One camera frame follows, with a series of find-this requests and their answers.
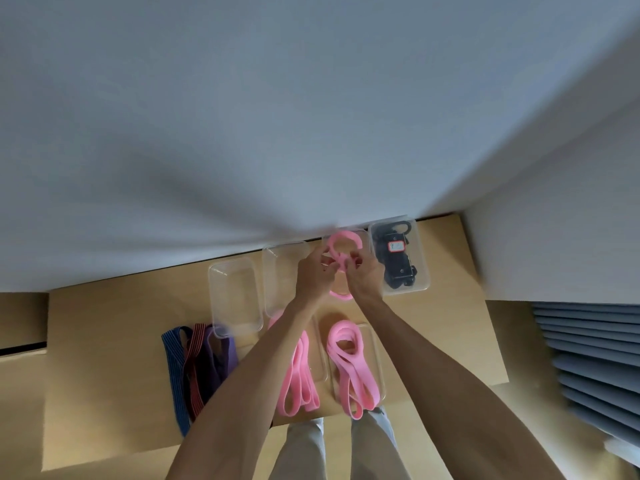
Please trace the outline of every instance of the person's left arm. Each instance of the person's left arm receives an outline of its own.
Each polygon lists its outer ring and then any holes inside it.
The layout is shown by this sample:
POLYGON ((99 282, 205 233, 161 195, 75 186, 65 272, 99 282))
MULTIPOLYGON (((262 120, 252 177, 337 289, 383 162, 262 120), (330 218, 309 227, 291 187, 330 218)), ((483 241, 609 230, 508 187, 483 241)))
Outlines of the person's left arm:
POLYGON ((209 400, 167 480, 250 480, 298 339, 331 289, 337 263, 318 246, 298 265, 296 297, 209 400))

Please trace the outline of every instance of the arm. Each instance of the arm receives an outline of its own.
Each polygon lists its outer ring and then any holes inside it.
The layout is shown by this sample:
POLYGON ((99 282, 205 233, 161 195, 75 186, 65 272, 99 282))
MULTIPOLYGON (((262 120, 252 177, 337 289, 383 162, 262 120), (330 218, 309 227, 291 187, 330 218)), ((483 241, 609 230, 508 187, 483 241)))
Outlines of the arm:
POLYGON ((204 407, 167 480, 253 478, 298 339, 338 268, 326 250, 318 246, 300 261, 296 297, 204 407))
POLYGON ((384 269, 370 253, 352 253, 349 290, 396 366, 451 476, 563 480, 528 428, 489 387, 382 301, 384 269))

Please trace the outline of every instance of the person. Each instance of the person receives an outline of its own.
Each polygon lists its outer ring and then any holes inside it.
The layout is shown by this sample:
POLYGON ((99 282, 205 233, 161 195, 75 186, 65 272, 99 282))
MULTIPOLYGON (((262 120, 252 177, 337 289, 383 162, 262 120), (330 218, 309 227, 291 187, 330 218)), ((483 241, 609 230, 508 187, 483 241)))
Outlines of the person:
MULTIPOLYGON (((167 480, 253 478, 293 351, 338 270, 338 264, 324 256, 327 250, 318 246, 300 261, 295 298, 206 404, 180 446, 167 480)), ((382 300, 384 266, 375 256, 352 252, 346 266, 349 291, 391 357, 454 480, 564 478, 528 428, 489 387, 382 300)), ((352 441, 352 479, 409 478, 382 409, 353 423, 352 441)), ((270 478, 324 478, 320 422, 289 427, 270 478)))

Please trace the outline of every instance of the white wall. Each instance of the white wall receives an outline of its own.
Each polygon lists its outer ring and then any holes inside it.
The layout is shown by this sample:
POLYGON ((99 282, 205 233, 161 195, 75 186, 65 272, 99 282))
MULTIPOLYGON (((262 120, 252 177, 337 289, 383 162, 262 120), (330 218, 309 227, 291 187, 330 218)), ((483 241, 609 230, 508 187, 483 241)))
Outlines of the white wall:
MULTIPOLYGON (((0 290, 464 208, 583 129, 567 118, 458 192, 638 15, 640 0, 0 0, 0 290)), ((639 90, 621 87, 614 107, 639 90)))
POLYGON ((464 218, 488 299, 640 303, 640 100, 464 218))

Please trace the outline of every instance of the pants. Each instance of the pants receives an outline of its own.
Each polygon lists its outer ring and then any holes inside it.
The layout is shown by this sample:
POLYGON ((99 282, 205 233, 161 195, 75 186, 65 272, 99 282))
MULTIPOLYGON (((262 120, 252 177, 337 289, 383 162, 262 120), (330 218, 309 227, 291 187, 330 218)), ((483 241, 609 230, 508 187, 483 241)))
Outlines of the pants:
MULTIPOLYGON (((326 480, 322 420, 290 424, 269 480, 326 480)), ((410 480, 384 409, 351 421, 351 480, 410 480)))

